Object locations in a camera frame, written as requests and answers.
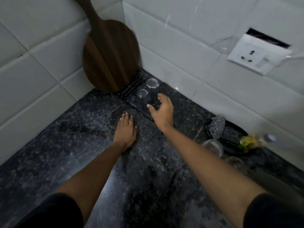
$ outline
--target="wall switch plate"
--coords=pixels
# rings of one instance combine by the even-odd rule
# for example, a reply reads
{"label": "wall switch plate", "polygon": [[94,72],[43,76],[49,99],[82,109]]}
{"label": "wall switch plate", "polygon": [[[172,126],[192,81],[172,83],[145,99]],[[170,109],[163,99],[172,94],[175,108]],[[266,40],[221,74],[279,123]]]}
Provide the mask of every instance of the wall switch plate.
{"label": "wall switch plate", "polygon": [[227,60],[264,76],[291,53],[289,49],[244,34]]}

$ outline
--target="cutting board handle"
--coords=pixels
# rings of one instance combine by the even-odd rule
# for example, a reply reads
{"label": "cutting board handle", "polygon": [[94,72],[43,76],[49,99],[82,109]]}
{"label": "cutting board handle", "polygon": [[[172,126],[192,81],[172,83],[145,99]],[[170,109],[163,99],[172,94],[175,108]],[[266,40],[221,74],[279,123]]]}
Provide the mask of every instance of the cutting board handle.
{"label": "cutting board handle", "polygon": [[96,13],[91,0],[75,0],[83,11],[86,13],[87,18],[89,19],[89,23],[91,29],[98,29],[100,27],[100,17]]}

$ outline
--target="right hand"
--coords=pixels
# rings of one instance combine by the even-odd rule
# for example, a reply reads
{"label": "right hand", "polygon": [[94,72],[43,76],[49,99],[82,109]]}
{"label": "right hand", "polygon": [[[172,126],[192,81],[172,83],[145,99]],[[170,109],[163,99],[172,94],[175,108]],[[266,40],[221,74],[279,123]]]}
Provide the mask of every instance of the right hand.
{"label": "right hand", "polygon": [[158,129],[162,132],[168,127],[173,127],[173,105],[169,97],[164,94],[158,94],[158,100],[161,102],[159,110],[155,110],[153,106],[147,105],[151,116]]}

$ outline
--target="black granite countertop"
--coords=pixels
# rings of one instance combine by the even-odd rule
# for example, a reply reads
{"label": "black granite countertop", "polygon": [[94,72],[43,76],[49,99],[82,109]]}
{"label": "black granite countertop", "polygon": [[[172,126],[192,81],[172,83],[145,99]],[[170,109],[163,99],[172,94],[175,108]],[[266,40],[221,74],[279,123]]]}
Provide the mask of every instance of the black granite countertop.
{"label": "black granite countertop", "polygon": [[[204,123],[212,114],[164,83],[160,91],[172,100],[175,127],[198,143],[207,140]],[[132,105],[93,90],[0,166],[0,227],[12,227],[107,148],[125,112],[134,116],[137,141],[115,164],[86,227],[233,227]],[[267,149],[243,161],[304,191],[304,173]]]}

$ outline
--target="left hand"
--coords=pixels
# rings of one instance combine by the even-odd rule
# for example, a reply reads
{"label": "left hand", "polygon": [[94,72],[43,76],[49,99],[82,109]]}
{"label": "left hand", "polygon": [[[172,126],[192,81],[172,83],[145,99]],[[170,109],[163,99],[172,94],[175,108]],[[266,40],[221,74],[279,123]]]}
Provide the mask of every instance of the left hand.
{"label": "left hand", "polygon": [[137,126],[133,125],[133,116],[128,113],[123,114],[119,119],[114,136],[114,143],[123,146],[124,151],[129,148],[136,140]]}

